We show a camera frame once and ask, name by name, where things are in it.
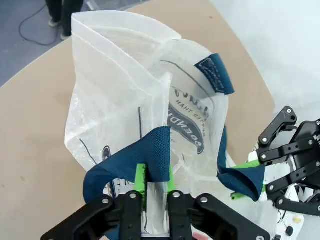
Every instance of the white plastic bag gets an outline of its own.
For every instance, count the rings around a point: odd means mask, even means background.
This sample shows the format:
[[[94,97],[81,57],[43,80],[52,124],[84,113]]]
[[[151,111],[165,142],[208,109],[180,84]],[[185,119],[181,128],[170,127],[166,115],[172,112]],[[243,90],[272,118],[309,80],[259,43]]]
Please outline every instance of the white plastic bag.
[[[176,183],[194,195],[214,191],[228,96],[195,66],[214,66],[209,50],[154,19],[95,11],[72,15],[72,51],[65,145],[85,170],[168,124]],[[148,183],[148,233],[168,232],[164,186]]]

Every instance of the person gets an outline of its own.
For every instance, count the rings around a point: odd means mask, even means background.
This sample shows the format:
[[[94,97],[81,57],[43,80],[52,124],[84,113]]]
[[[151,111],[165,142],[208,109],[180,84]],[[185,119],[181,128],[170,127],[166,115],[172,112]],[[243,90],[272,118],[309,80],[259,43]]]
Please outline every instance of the person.
[[[84,4],[84,0],[45,0],[51,16],[49,26],[56,28],[62,26],[61,40],[71,36],[71,15],[78,13]]]

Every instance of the cable on floor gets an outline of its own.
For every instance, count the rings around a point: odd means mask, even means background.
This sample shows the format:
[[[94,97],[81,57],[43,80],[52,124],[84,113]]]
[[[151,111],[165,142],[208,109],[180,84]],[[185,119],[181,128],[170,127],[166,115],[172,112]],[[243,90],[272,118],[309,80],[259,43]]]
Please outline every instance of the cable on floor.
[[[19,24],[19,35],[20,35],[21,38],[23,38],[24,40],[26,40],[26,41],[28,41],[28,42],[31,42],[31,43],[34,43],[34,44],[37,44],[37,45],[40,45],[40,46],[50,46],[50,45],[54,44],[54,43],[57,41],[57,39],[58,39],[58,32],[59,32],[58,28],[56,28],[54,41],[49,42],[49,43],[42,43],[42,42],[38,42],[38,41],[36,41],[36,40],[27,38],[27,37],[25,37],[25,36],[22,34],[22,32],[21,32],[21,29],[22,29],[23,24],[24,24],[26,21],[28,21],[29,19],[31,19],[31,18],[33,18],[34,16],[36,16],[38,13],[40,13],[43,9],[45,9],[46,6],[47,6],[47,4],[45,4],[43,7],[41,7],[37,12],[35,12],[35,13],[32,14],[31,16],[27,17],[27,18],[24,19],[22,22],[20,22],[20,24]]]

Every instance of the gray floor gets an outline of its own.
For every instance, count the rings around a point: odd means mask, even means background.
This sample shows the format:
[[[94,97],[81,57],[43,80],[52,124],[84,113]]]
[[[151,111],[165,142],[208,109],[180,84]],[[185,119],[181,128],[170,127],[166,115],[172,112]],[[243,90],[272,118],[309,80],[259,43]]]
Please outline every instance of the gray floor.
[[[124,10],[140,3],[140,0],[95,0],[100,10]],[[41,7],[45,0],[0,0],[0,87],[25,66],[59,44],[58,38],[50,46],[41,46],[23,40],[19,35],[19,24]],[[83,11],[90,9],[85,4]],[[41,43],[51,43],[56,38],[56,29],[48,26],[50,20],[48,9],[23,24],[22,34]]]

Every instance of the yellow component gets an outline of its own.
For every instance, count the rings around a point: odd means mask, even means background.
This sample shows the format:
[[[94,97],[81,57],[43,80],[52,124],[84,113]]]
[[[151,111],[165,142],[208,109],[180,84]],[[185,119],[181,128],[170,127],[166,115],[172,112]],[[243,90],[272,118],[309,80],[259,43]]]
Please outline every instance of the yellow component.
[[[293,222],[294,222],[295,224],[300,224],[300,223],[302,222],[302,220],[301,220],[299,217],[294,217],[294,218],[293,218]]]

